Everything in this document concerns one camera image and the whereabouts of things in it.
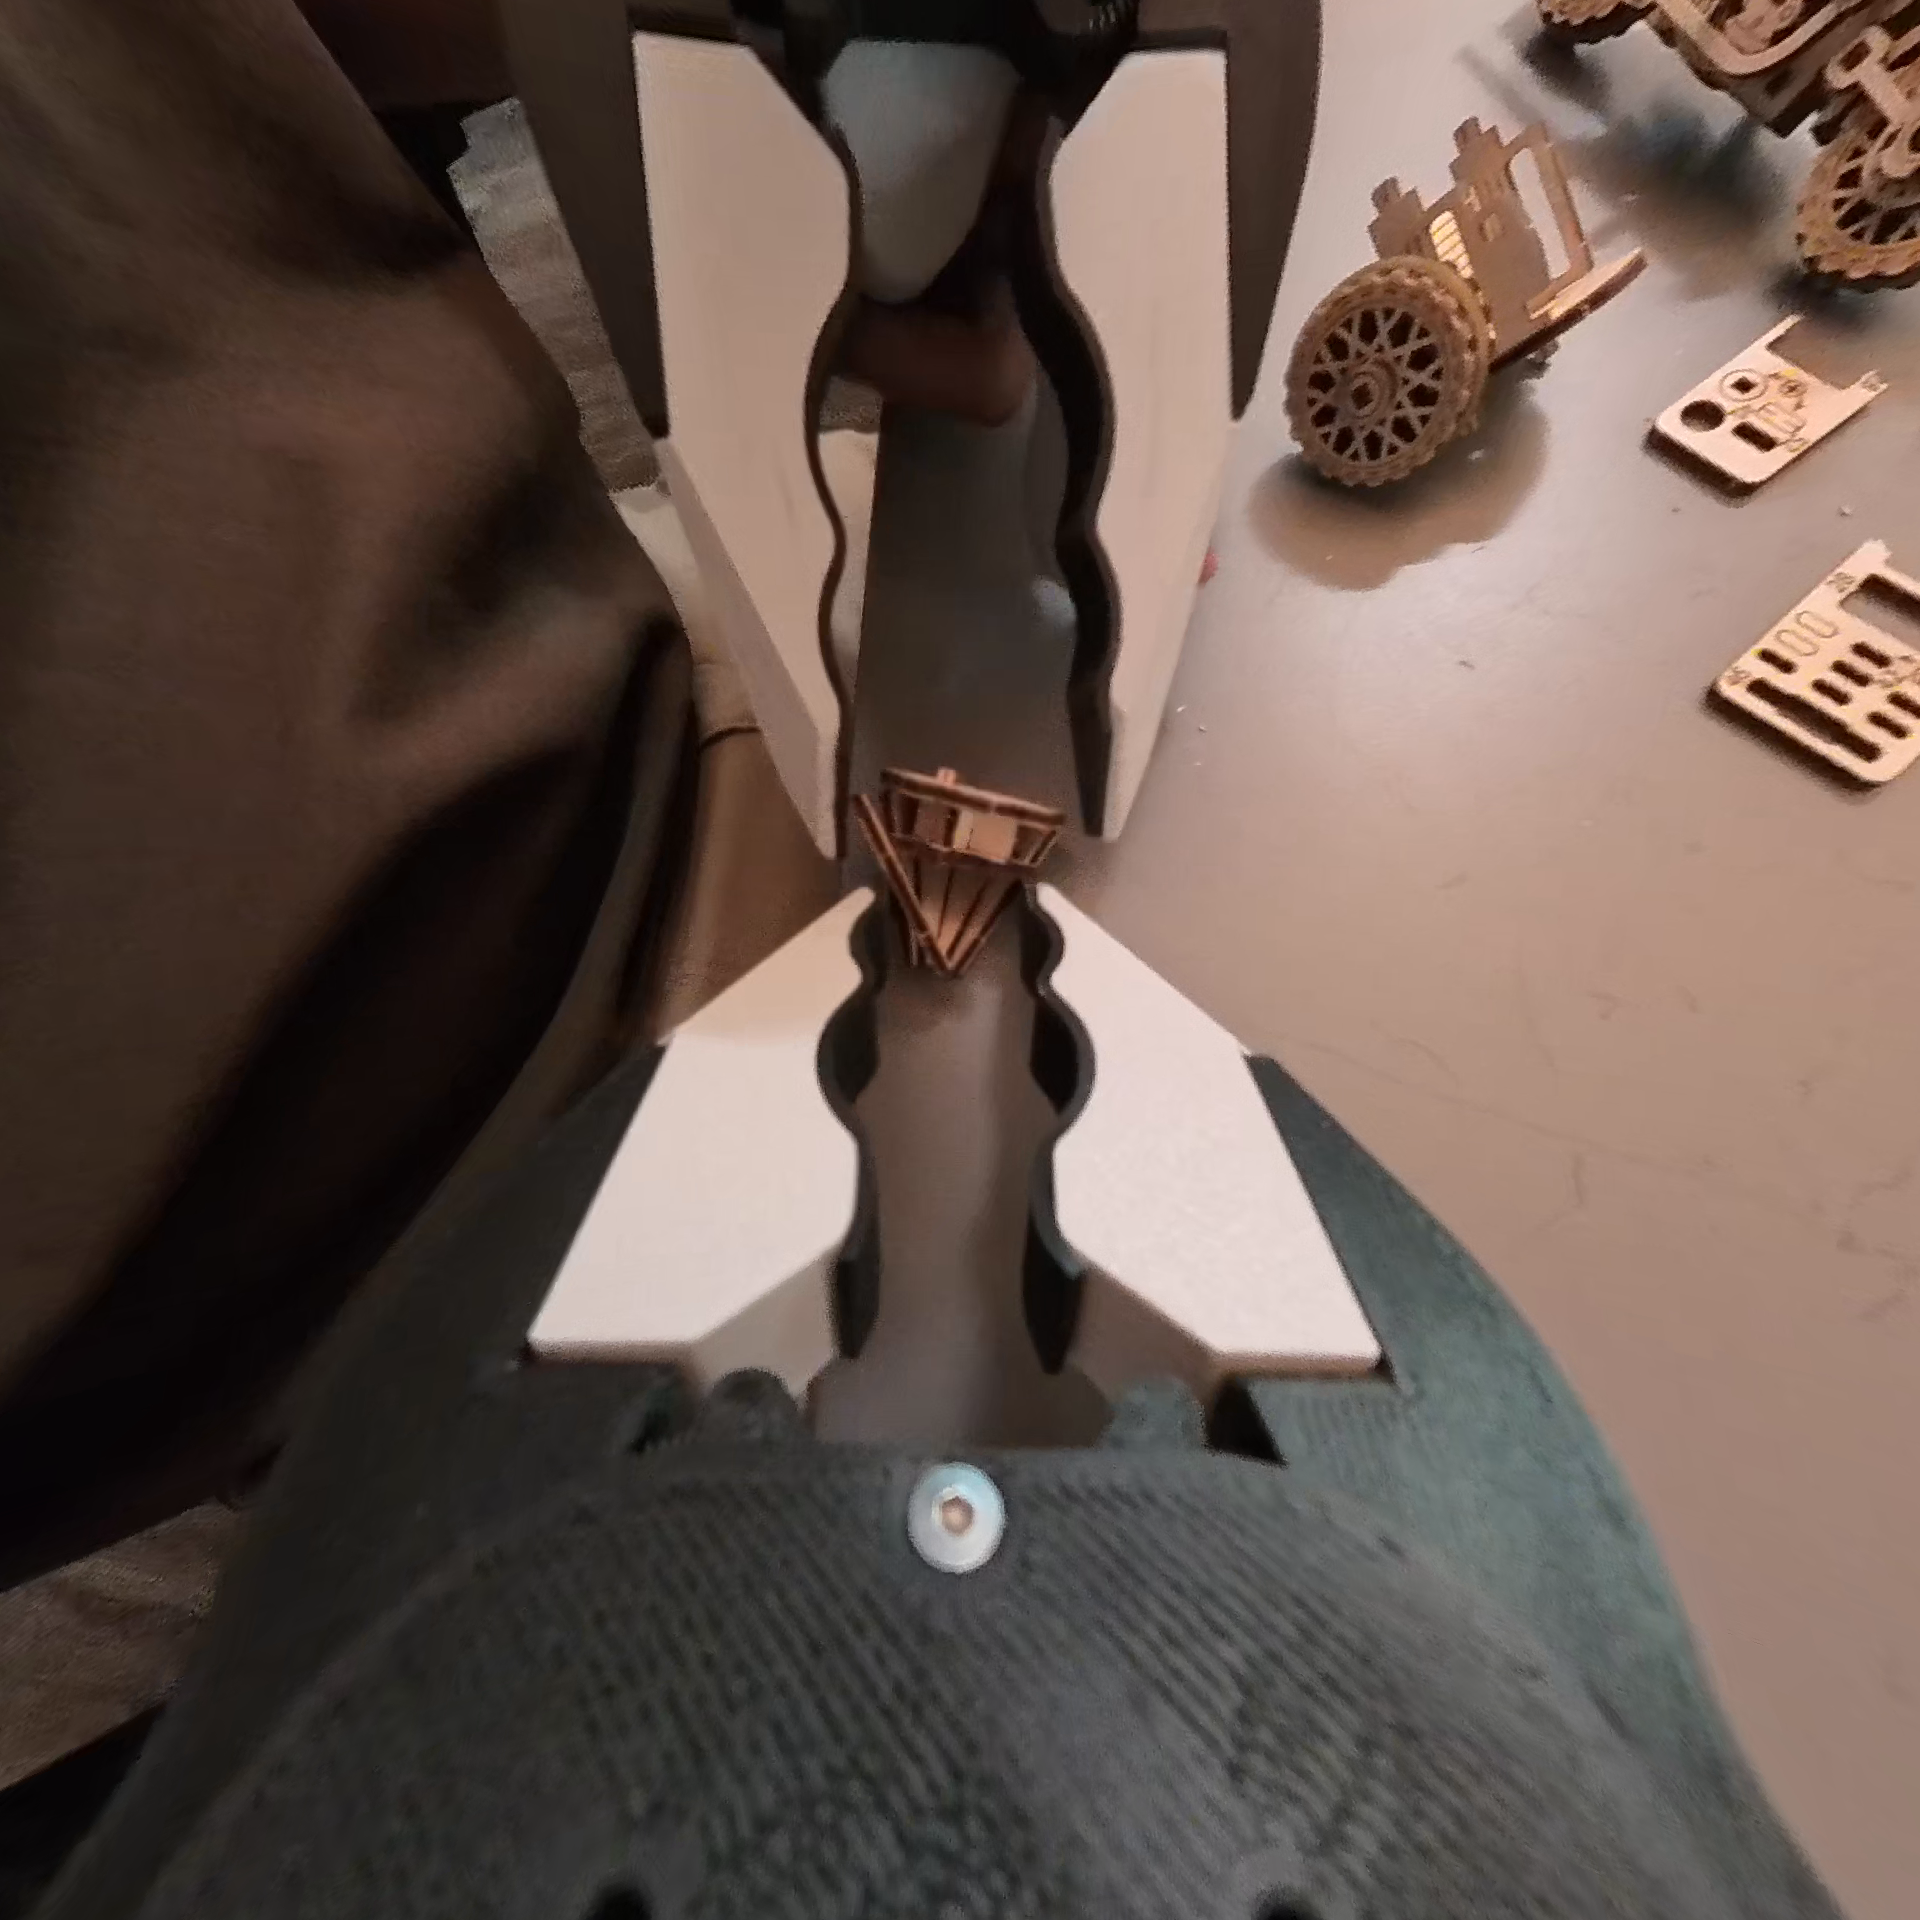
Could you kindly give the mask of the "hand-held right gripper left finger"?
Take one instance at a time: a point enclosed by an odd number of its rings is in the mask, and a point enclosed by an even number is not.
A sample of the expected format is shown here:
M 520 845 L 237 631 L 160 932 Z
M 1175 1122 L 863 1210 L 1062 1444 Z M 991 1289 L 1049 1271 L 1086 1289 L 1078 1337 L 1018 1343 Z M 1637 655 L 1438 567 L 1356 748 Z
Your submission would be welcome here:
M 658 1046 L 527 1321 L 535 1360 L 820 1377 L 878 1325 L 881 899 L 852 882 Z

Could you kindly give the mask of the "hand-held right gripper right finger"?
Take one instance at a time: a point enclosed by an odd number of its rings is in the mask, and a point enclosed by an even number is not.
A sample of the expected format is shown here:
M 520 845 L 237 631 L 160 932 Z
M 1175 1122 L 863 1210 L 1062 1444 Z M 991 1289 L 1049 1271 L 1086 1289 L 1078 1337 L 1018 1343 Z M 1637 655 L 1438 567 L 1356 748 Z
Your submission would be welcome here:
M 1032 1169 L 1021 1325 L 1080 1377 L 1369 1377 L 1383 1343 L 1331 1250 L 1247 1040 L 1100 932 L 1021 888 Z

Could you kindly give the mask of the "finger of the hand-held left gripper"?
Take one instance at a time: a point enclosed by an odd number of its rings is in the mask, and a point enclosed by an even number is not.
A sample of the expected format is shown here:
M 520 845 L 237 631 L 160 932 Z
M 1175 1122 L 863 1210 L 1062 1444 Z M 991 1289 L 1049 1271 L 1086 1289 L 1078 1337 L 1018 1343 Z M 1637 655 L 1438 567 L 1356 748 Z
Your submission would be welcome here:
M 1226 52 L 1131 52 L 1049 163 L 1050 268 L 1092 335 L 1092 837 L 1134 814 L 1231 437 Z
M 847 318 L 847 163 L 743 38 L 641 28 L 636 122 L 658 464 L 773 774 L 815 849 L 842 855 L 847 674 L 834 597 L 847 521 L 820 464 L 820 397 Z

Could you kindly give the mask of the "small wooden model wheel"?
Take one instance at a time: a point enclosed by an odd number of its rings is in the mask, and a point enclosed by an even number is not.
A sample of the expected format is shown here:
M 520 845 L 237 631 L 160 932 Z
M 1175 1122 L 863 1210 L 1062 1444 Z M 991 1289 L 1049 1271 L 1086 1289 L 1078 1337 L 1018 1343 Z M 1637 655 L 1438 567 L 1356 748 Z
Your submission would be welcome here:
M 878 859 L 909 960 L 936 977 L 969 973 L 1062 834 L 1062 811 L 969 785 L 951 766 L 881 766 L 872 790 L 847 797 L 847 823 Z

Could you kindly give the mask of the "person's left hand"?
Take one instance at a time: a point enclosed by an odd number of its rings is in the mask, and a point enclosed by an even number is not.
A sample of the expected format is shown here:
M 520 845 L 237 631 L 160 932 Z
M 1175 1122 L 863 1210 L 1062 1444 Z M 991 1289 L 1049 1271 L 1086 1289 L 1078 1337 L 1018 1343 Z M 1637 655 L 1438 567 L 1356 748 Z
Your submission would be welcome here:
M 1034 390 L 1034 354 L 1012 313 L 944 313 L 921 301 L 863 301 L 842 379 L 888 410 L 964 426 L 1004 426 Z

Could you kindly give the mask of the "wooden wheel axle assembly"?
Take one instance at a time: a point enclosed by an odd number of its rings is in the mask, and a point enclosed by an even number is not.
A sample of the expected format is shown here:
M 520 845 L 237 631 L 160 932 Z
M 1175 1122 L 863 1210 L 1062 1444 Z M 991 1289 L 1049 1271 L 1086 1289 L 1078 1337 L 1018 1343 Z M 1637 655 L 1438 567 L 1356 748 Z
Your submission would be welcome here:
M 1448 192 L 1374 188 L 1374 261 L 1340 279 L 1284 354 L 1284 426 L 1314 475 L 1383 490 L 1480 429 L 1501 364 L 1548 359 L 1646 268 L 1595 257 L 1544 122 L 1456 127 Z

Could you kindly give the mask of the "wooden vehicle model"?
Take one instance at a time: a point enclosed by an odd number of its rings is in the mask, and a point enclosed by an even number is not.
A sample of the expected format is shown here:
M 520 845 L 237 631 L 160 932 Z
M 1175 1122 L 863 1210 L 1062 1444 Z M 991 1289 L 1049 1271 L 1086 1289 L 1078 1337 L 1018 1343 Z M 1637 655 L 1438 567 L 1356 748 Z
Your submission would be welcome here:
M 1811 127 L 1796 268 L 1831 293 L 1920 279 L 1920 8 L 1912 0 L 1533 0 L 1585 46 L 1646 23 L 1757 127 Z

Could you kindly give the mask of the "small engraved wooden panel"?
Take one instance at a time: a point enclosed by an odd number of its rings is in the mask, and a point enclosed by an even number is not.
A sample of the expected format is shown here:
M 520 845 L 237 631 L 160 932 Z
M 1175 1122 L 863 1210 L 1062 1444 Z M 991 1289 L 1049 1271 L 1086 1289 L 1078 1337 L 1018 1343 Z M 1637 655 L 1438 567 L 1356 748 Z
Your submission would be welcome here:
M 1652 414 L 1646 446 L 1724 492 L 1757 492 L 1882 390 L 1882 371 L 1854 343 L 1788 313 Z

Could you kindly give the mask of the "person's dark clothing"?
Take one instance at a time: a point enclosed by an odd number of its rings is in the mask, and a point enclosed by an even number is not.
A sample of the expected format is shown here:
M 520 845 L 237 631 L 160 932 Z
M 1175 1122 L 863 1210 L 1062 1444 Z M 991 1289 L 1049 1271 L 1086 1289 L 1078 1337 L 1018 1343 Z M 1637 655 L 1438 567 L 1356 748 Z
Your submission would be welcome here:
M 445 198 L 509 8 L 0 8 L 6 1588 L 617 1033 L 689 666 Z

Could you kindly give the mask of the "wooden panel with slots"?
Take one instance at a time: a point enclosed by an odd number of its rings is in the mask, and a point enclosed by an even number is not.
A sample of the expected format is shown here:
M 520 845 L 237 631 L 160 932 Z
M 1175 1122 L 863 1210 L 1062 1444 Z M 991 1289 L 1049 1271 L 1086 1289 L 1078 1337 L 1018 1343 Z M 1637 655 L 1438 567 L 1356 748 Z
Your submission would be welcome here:
M 1882 542 L 1862 542 L 1703 698 L 1839 778 L 1893 785 L 1912 774 L 1920 582 L 1895 569 Z

